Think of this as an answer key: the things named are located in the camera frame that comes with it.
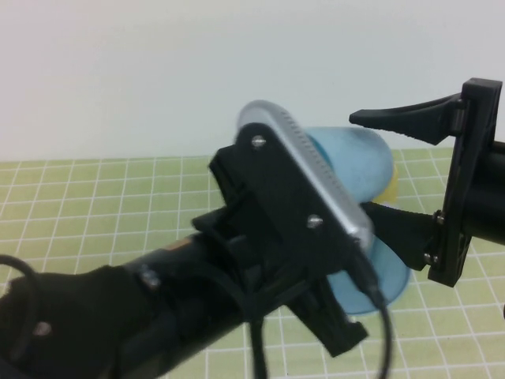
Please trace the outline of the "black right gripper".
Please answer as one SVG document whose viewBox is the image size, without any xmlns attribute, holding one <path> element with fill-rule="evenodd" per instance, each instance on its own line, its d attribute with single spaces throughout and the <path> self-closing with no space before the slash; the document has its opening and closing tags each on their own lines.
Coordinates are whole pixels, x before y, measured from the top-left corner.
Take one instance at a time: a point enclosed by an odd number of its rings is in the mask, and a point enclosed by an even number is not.
<svg viewBox="0 0 505 379">
<path fill-rule="evenodd" d="M 408 267 L 421 271 L 432 240 L 428 278 L 448 287 L 460 279 L 472 238 L 504 243 L 504 144 L 495 139 L 500 81 L 472 78 L 461 94 L 425 103 L 361 109 L 349 122 L 437 145 L 458 126 L 443 206 L 432 216 L 361 203 L 375 236 Z"/>
</svg>

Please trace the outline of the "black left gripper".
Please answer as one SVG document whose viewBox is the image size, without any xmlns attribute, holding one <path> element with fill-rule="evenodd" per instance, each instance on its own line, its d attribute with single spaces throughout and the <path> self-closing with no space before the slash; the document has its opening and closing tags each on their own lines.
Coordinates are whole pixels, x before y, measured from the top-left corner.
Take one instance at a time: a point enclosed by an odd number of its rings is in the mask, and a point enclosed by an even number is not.
<svg viewBox="0 0 505 379">
<path fill-rule="evenodd" d="M 351 321 L 340 306 L 327 277 L 291 301 L 291 312 L 322 343 L 331 357 L 355 348 L 368 337 L 361 322 Z"/>
</svg>

